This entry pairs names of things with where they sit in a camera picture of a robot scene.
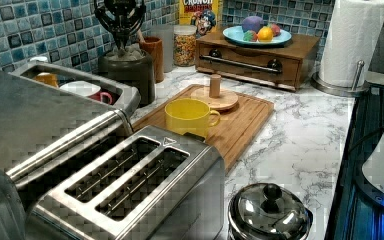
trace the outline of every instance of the kitchen counter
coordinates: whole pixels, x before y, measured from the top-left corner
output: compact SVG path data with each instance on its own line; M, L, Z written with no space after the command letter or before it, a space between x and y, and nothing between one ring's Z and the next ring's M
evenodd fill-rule
M174 69L156 84L156 100L138 109L132 123L191 84L209 85L209 79L195 67ZM227 239L231 197L257 182L297 195L314 214L308 239L324 239L354 99L325 94L308 81L296 93L226 78L221 87L271 101L274 112L226 175L225 223L217 239Z

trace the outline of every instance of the orange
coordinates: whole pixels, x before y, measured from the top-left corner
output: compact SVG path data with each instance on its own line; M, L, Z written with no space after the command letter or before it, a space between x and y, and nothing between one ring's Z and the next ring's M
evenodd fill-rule
M258 41L270 42L273 39L273 31L269 27L263 27L258 31Z

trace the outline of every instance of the marble countertop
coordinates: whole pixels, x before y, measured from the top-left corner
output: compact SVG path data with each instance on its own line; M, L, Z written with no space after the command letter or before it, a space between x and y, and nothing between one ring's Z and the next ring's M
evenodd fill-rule
M156 100L138 109L132 123L191 84L209 85L195 67L176 68L156 84ZM274 103L274 112L225 179L225 223L217 239L227 239L230 199L252 183L273 182L313 212L308 239L324 239L351 119L353 98L314 89L309 82L296 92L223 78L222 88Z

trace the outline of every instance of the red cup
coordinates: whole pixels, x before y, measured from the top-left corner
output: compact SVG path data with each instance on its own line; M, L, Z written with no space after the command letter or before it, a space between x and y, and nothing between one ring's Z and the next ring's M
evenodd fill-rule
M108 104L113 103L113 98L111 94L107 92L102 92L100 86L97 86L95 84L88 83L85 81L70 82L62 85L60 89L96 100L99 102L104 102Z

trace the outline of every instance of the blue plate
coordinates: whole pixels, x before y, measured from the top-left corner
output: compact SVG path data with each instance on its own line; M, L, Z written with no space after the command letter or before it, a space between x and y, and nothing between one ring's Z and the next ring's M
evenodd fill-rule
M258 40L257 42L248 42L243 40L244 32L242 31L242 26L226 28L223 31L223 35L226 38L236 43L240 43L242 45L252 45L252 46L283 45L292 37L289 32L281 29L280 35L277 37L274 37L270 42L258 42Z

